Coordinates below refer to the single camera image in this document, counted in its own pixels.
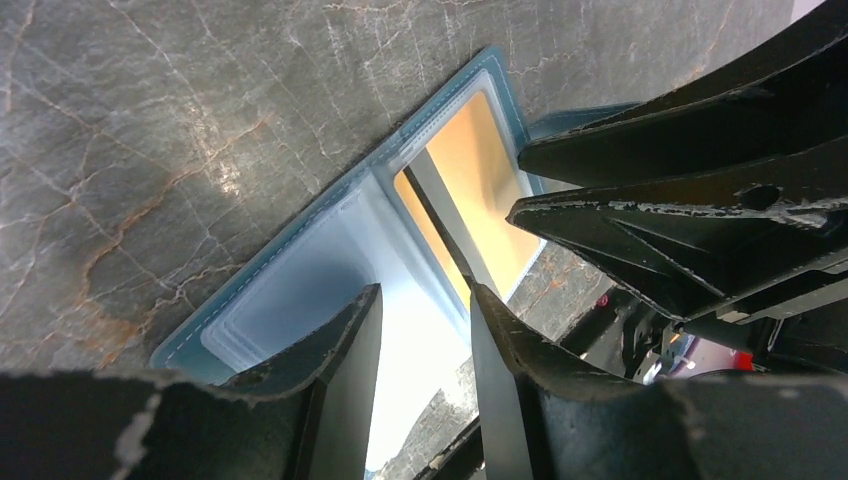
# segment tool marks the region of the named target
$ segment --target gray marble tabletop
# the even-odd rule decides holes
[[[144,365],[484,46],[534,119],[685,84],[791,3],[0,2],[0,366]],[[556,319],[571,261],[516,308]]]

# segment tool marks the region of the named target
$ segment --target blue stitching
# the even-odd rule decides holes
[[[513,97],[513,95],[512,95],[512,92],[510,91],[510,85],[509,85],[509,82],[507,81],[506,77],[504,76],[503,66],[502,66],[502,65],[501,65],[501,63],[498,61],[498,58],[497,58],[497,56],[496,56],[496,55],[494,55],[494,53],[490,53],[489,55],[487,55],[486,57],[484,57],[484,58],[480,61],[480,64],[479,64],[479,67],[478,67],[478,68],[474,68],[474,69],[470,70],[468,73],[466,73],[466,74],[465,74],[465,75],[464,75],[464,76],[463,76],[463,77],[462,77],[462,78],[461,78],[461,79],[460,79],[460,80],[456,83],[456,85],[454,85],[454,86],[453,86],[450,90],[448,90],[448,91],[447,91],[447,93],[445,93],[444,95],[442,95],[442,94],[441,94],[441,92],[437,92],[437,94],[438,94],[439,96],[441,96],[441,97],[442,97],[442,100],[440,100],[438,103],[433,104],[433,105],[432,105],[432,106],[430,106],[430,107],[426,107],[426,108],[427,108],[427,110],[434,111],[434,112],[438,112],[438,111],[439,111],[442,107],[444,107],[444,106],[448,103],[448,98],[449,98],[451,95],[453,95],[453,94],[454,94],[454,93],[455,93],[458,89],[460,89],[460,88],[464,88],[464,87],[466,87],[466,86],[467,86],[467,85],[465,84],[465,82],[466,82],[469,78],[471,78],[473,75],[476,75],[476,74],[477,74],[477,73],[479,73],[481,70],[484,70],[484,69],[485,69],[485,66],[484,66],[483,64],[484,64],[484,63],[486,63],[486,62],[487,62],[487,61],[489,61],[489,60],[494,60],[495,64],[498,66],[498,71],[499,71],[499,73],[500,73],[501,80],[503,81],[504,86],[506,87],[504,90],[505,90],[505,92],[506,92],[507,99],[509,100],[509,104],[510,104],[510,106],[512,107],[512,111],[513,111],[513,113],[515,114],[515,118],[518,120],[518,124],[519,124],[519,126],[521,127],[521,132],[522,132],[522,134],[523,134],[522,136],[524,137],[524,139],[525,139],[525,140],[529,140],[530,136],[529,136],[529,133],[527,132],[527,128],[525,128],[524,120],[521,118],[521,115],[519,114],[519,112],[518,112],[518,110],[517,110],[517,107],[516,107],[516,105],[515,105],[515,99],[514,99],[514,97]],[[423,123],[425,123],[425,122],[432,121],[432,120],[434,120],[436,117],[443,116],[444,114],[445,114],[445,113],[444,113],[443,111],[442,111],[442,112],[438,112],[438,113],[434,113],[434,114],[426,114],[426,113],[423,113],[423,112],[422,112],[421,119],[420,119],[418,122],[416,122],[416,123],[412,126],[412,128],[411,128],[411,129],[412,129],[413,131],[415,131],[415,130],[417,130],[417,129],[418,129],[418,127],[419,127],[419,126],[421,126],[421,124],[423,124]],[[395,153],[397,153],[398,148],[395,148],[395,147],[397,146],[397,144],[398,144],[398,143],[400,143],[400,144],[401,144],[400,146],[402,146],[402,145],[403,145],[406,141],[408,141],[408,140],[409,140],[409,138],[410,138],[410,137],[412,137],[412,135],[405,135],[404,133],[402,133],[402,132],[403,132],[404,130],[406,130],[407,128],[408,128],[408,125],[404,125],[404,126],[402,126],[402,127],[400,128],[400,130],[399,130],[399,132],[401,132],[399,136],[400,136],[401,138],[403,138],[403,140],[401,140],[401,138],[397,138],[397,139],[393,138],[393,137],[394,137],[394,135],[389,136],[389,138],[387,139],[386,143],[385,143],[384,145],[381,145],[381,146],[378,148],[378,150],[379,150],[379,149],[382,149],[382,150],[383,150],[383,152],[382,152],[382,153],[380,153],[380,154],[379,154],[379,155],[378,155],[375,159],[373,159],[373,160],[369,161],[369,162],[368,162],[368,164],[367,164],[367,166],[371,166],[371,165],[374,165],[374,164],[376,164],[376,163],[378,163],[378,162],[381,162],[381,161],[382,161],[382,160],[384,160],[387,156],[389,156],[389,155],[391,155],[391,154],[395,154]],[[310,215],[310,216],[309,216],[309,218],[307,218],[307,219],[306,219],[306,222],[304,222],[304,224],[303,224],[303,225],[301,225],[301,226],[300,226],[300,228],[298,228],[298,229],[297,229],[297,230],[296,230],[296,231],[295,231],[295,232],[291,235],[291,237],[289,237],[289,239],[288,239],[288,240],[287,240],[287,241],[286,241],[286,242],[285,242],[285,243],[284,243],[284,244],[283,244],[280,248],[276,249],[276,250],[274,251],[274,253],[273,253],[273,254],[271,254],[271,257],[269,257],[269,258],[268,258],[268,260],[266,260],[266,261],[265,261],[265,263],[263,263],[263,264],[262,264],[262,265],[261,265],[261,266],[260,266],[260,267],[259,267],[259,268],[255,271],[255,272],[253,272],[253,274],[250,276],[250,278],[248,278],[248,279],[247,279],[247,280],[246,280],[243,284],[241,284],[241,285],[239,286],[239,288],[238,288],[236,291],[234,291],[233,293],[231,293],[231,294],[230,294],[230,296],[229,296],[229,297],[227,297],[227,299],[226,299],[226,300],[224,300],[224,302],[223,302],[221,305],[219,305],[219,306],[218,306],[218,308],[216,308],[216,309],[215,309],[212,313],[210,313],[209,315],[207,315],[207,316],[206,316],[203,320],[201,320],[201,321],[197,324],[197,326],[194,328],[194,330],[192,330],[192,332],[191,332],[191,333],[189,333],[189,334],[188,334],[188,335],[187,335],[187,336],[183,339],[183,341],[182,341],[182,342],[180,342],[180,343],[179,343],[179,345],[177,345],[177,347],[176,347],[176,348],[175,348],[175,349],[174,349],[174,350],[173,350],[170,354],[168,354],[168,356],[165,358],[165,363],[164,363],[164,365],[165,365],[166,367],[172,366],[172,365],[171,365],[171,359],[174,357],[174,355],[176,355],[176,354],[177,354],[177,352],[179,352],[179,351],[180,351],[180,350],[181,350],[181,349],[185,346],[185,344],[186,344],[186,343],[188,343],[188,341],[189,341],[189,340],[191,340],[191,338],[192,338],[192,337],[193,337],[193,336],[194,336],[194,335],[195,335],[195,334],[196,334],[196,333],[197,333],[197,332],[198,332],[201,328],[205,327],[205,326],[206,326],[206,324],[207,324],[207,323],[209,323],[209,320],[211,320],[212,318],[214,318],[214,317],[218,314],[218,312],[220,312],[221,310],[223,310],[223,309],[224,309],[224,307],[226,307],[227,305],[229,305],[230,301],[232,301],[232,299],[233,299],[233,298],[234,298],[234,297],[235,297],[235,296],[236,296],[239,292],[241,292],[241,291],[242,291],[242,290],[243,290],[243,289],[244,289],[247,285],[249,285],[249,284],[250,284],[250,282],[252,282],[252,281],[253,281],[253,279],[256,277],[256,275],[258,275],[260,272],[262,272],[262,271],[265,269],[265,267],[267,267],[267,266],[268,266],[268,264],[269,264],[272,260],[274,260],[274,258],[275,258],[275,257],[276,257],[276,256],[277,256],[277,255],[278,255],[278,254],[279,254],[279,253],[283,250],[283,249],[285,249],[286,247],[288,247],[288,246],[291,244],[291,242],[293,242],[293,241],[294,241],[294,240],[298,237],[298,235],[300,235],[300,233],[301,233],[304,229],[306,229],[307,227],[311,226],[311,225],[312,225],[312,223],[313,223],[313,221],[315,220],[315,217],[316,217],[316,216],[318,216],[320,213],[322,213],[322,212],[324,211],[324,210],[323,210],[323,207],[325,207],[325,206],[327,206],[327,205],[331,205],[331,204],[332,204],[332,203],[334,203],[336,200],[338,200],[338,198],[339,198],[340,196],[342,196],[343,194],[347,193],[347,188],[346,188],[346,187],[348,187],[348,186],[349,186],[349,185],[353,182],[353,180],[355,180],[357,177],[358,177],[358,175],[357,175],[357,174],[353,174],[353,175],[352,175],[352,178],[351,178],[350,180],[348,180],[347,182],[345,182],[344,184],[342,184],[342,185],[341,185],[341,187],[339,188],[339,191],[338,191],[338,192],[336,192],[335,194],[333,194],[333,195],[332,195],[330,198],[328,198],[326,201],[322,202],[322,203],[323,203],[323,205],[322,205],[321,207],[317,208],[317,209],[316,209],[316,211],[315,211],[315,213],[313,213],[312,215]]]

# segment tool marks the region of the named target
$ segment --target red object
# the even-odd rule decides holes
[[[739,352],[739,353],[736,354],[736,359],[734,359],[734,361],[733,361],[733,367],[736,370],[753,371],[754,370],[753,360],[754,360],[754,356],[751,355],[750,353]]]

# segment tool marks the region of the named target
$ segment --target marble surface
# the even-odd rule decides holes
[[[486,45],[533,119],[682,85],[791,3],[0,2],[0,366],[144,365]]]

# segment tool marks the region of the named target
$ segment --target stitched edge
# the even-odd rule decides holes
[[[440,102],[438,102],[438,103],[435,103],[435,104],[433,105],[433,109],[438,111],[438,110],[441,110],[441,109],[442,109],[445,105],[447,105],[447,104],[449,103],[449,102],[448,102],[448,100],[447,100],[447,98],[448,98],[448,97],[450,97],[451,95],[453,95],[453,94],[454,94],[457,90],[459,90],[459,89],[461,89],[461,88],[466,87],[467,85],[466,85],[466,83],[465,83],[465,82],[466,82],[469,78],[471,78],[472,76],[474,76],[474,75],[476,75],[477,73],[479,73],[481,70],[484,70],[485,68],[484,68],[484,65],[483,65],[483,64],[484,64],[485,62],[489,61],[489,60],[494,60],[495,64],[499,67],[499,68],[498,68],[498,73],[500,73],[501,80],[503,80],[504,85],[506,86],[505,91],[506,91],[507,99],[509,100],[509,104],[510,104],[510,106],[512,107],[512,111],[513,111],[513,113],[515,114],[515,118],[518,120],[518,124],[522,127],[522,128],[521,128],[522,136],[525,138],[525,140],[528,140],[528,139],[529,139],[529,133],[527,132],[527,129],[526,129],[526,128],[525,128],[525,126],[524,126],[524,120],[521,118],[521,115],[519,115],[519,114],[518,114],[518,110],[517,110],[517,107],[516,107],[516,105],[515,105],[515,101],[514,101],[514,96],[512,95],[512,92],[510,91],[509,81],[508,81],[508,80],[506,79],[506,77],[504,76],[503,65],[501,65],[500,61],[498,60],[497,55],[495,55],[494,53],[489,53],[488,55],[486,55],[485,57],[483,57],[483,59],[480,61],[480,65],[479,65],[479,67],[478,67],[478,68],[474,68],[474,69],[472,69],[471,71],[469,71],[468,73],[466,73],[465,75],[463,75],[463,76],[461,77],[461,79],[459,80],[459,82],[457,82],[457,84],[456,84],[456,85],[454,85],[454,86],[453,86],[450,90],[448,90],[448,91],[447,91],[447,92],[443,95],[444,100],[442,100],[442,101],[440,101]],[[424,115],[424,116],[423,116],[420,120],[418,120],[416,123],[414,123],[414,124],[412,125],[411,129],[412,129],[412,130],[416,130],[416,129],[418,129],[418,127],[420,127],[423,123],[425,123],[425,122],[429,122],[429,121],[432,121],[432,120],[434,120],[434,119],[436,119],[436,118],[441,118],[440,116],[443,116],[444,114],[445,114],[445,113],[444,113],[444,111],[442,111],[442,112],[438,112],[438,113],[436,113],[435,115],[432,115],[432,116],[430,116],[430,115]],[[401,129],[402,129],[402,130],[403,130],[403,129],[405,129],[405,128],[407,128],[407,125],[404,125],[404,126],[402,126],[402,127],[401,127]],[[381,146],[378,148],[378,149],[383,149],[384,151],[383,151],[382,153],[380,153],[380,154],[379,154],[379,155],[378,155],[375,159],[373,159],[372,161],[368,162],[368,164],[369,164],[369,165],[373,165],[373,164],[375,164],[375,163],[381,162],[381,161],[383,161],[383,160],[384,160],[387,156],[389,156],[389,155],[391,155],[391,154],[394,154],[394,153],[397,153],[397,148],[395,148],[395,147],[397,146],[397,144],[398,144],[398,143],[400,143],[400,144],[402,145],[402,144],[406,143],[407,141],[409,141],[409,139],[402,140],[401,138],[398,138],[397,140],[394,140],[394,141],[393,141],[393,140],[392,140],[392,138],[390,137],[390,138],[386,141],[386,143],[385,143],[384,145],[381,145]],[[343,184],[343,187],[346,187],[346,186],[350,185],[350,184],[351,184],[351,182],[354,180],[354,178],[351,178],[350,180],[346,181],[346,182]],[[343,188],[343,187],[342,187],[342,188],[340,188],[338,192],[336,192],[335,194],[333,194],[330,198],[326,199],[326,200],[325,200],[325,201],[323,201],[322,203],[323,203],[324,205],[328,205],[328,204],[330,204],[330,203],[332,203],[332,202],[334,202],[334,201],[338,200],[338,198],[339,198],[341,195],[343,195],[343,194],[347,193],[347,192],[346,192],[346,189],[345,189],[345,188]],[[310,215],[310,216],[309,216],[309,218],[307,218],[307,219],[306,219],[306,222],[304,222],[304,224],[303,224],[303,225],[301,225],[301,226],[300,226],[300,228],[298,228],[297,230],[295,230],[295,232],[291,235],[291,237],[289,237],[289,239],[288,239],[288,240],[287,240],[287,241],[286,241],[286,242],[285,242],[282,246],[280,246],[279,248],[277,248],[277,249],[274,251],[274,253],[273,253],[273,254],[271,254],[271,256],[270,256],[270,257],[268,257],[268,260],[266,260],[266,261],[265,261],[265,263],[263,263],[263,264],[262,264],[259,268],[257,268],[257,269],[256,269],[256,271],[255,271],[255,272],[253,272],[253,274],[251,274],[251,275],[250,275],[250,277],[248,277],[248,278],[244,281],[244,283],[242,283],[242,284],[239,286],[239,288],[238,288],[238,289],[236,289],[233,293],[231,293],[231,294],[230,294],[230,296],[229,296],[229,297],[227,297],[227,299],[226,299],[226,300],[224,300],[224,302],[223,302],[223,303],[221,303],[221,305],[219,305],[219,306],[218,306],[218,308],[216,308],[216,309],[215,309],[212,313],[210,313],[210,314],[209,314],[209,315],[207,315],[205,318],[203,318],[203,320],[201,320],[200,322],[198,322],[198,324],[197,324],[197,326],[194,328],[194,330],[192,330],[192,331],[191,331],[191,333],[189,333],[189,334],[188,334],[188,335],[187,335],[187,336],[186,336],[186,337],[185,337],[185,338],[184,338],[184,339],[183,339],[183,340],[182,340],[182,341],[181,341],[181,342],[180,342],[180,343],[176,346],[176,348],[174,348],[174,350],[173,350],[173,351],[171,351],[171,353],[169,353],[169,354],[168,354],[168,356],[167,356],[167,357],[165,357],[164,366],[165,366],[165,367],[170,367],[170,366],[172,366],[172,364],[171,364],[171,360],[173,359],[174,355],[176,355],[176,354],[177,354],[177,353],[178,353],[178,352],[179,352],[179,351],[180,351],[180,350],[181,350],[181,349],[182,349],[182,348],[186,345],[186,343],[188,343],[188,341],[189,341],[189,340],[191,340],[191,338],[192,338],[192,337],[194,337],[194,335],[195,335],[195,334],[197,334],[197,332],[198,332],[198,331],[200,331],[200,329],[201,329],[201,328],[205,327],[205,326],[206,326],[206,324],[207,324],[207,323],[209,323],[209,321],[210,321],[212,318],[214,318],[214,317],[218,314],[218,312],[220,312],[221,310],[223,310],[223,309],[224,309],[224,307],[226,307],[227,305],[229,305],[229,303],[232,301],[232,299],[233,299],[236,295],[238,295],[238,294],[239,294],[242,290],[244,290],[244,288],[245,288],[246,286],[250,285],[250,282],[252,282],[252,281],[253,281],[253,279],[254,279],[254,278],[256,278],[256,276],[257,276],[260,272],[262,272],[263,270],[265,270],[265,267],[267,267],[267,266],[268,266],[268,264],[269,264],[269,263],[271,263],[271,262],[272,262],[272,261],[273,261],[273,260],[277,257],[277,255],[280,253],[280,251],[281,251],[281,250],[283,250],[283,249],[285,249],[286,247],[288,247],[288,246],[291,244],[291,242],[292,242],[292,241],[294,241],[294,239],[295,239],[295,238],[297,238],[297,236],[298,236],[298,235],[300,235],[300,232],[302,232],[305,228],[310,227],[310,226],[312,225],[312,222],[315,220],[315,217],[316,217],[316,216],[318,216],[321,212],[322,212],[322,209],[321,209],[321,208],[318,208],[318,209],[317,209],[317,210],[316,210],[316,211],[315,211],[312,215]]]

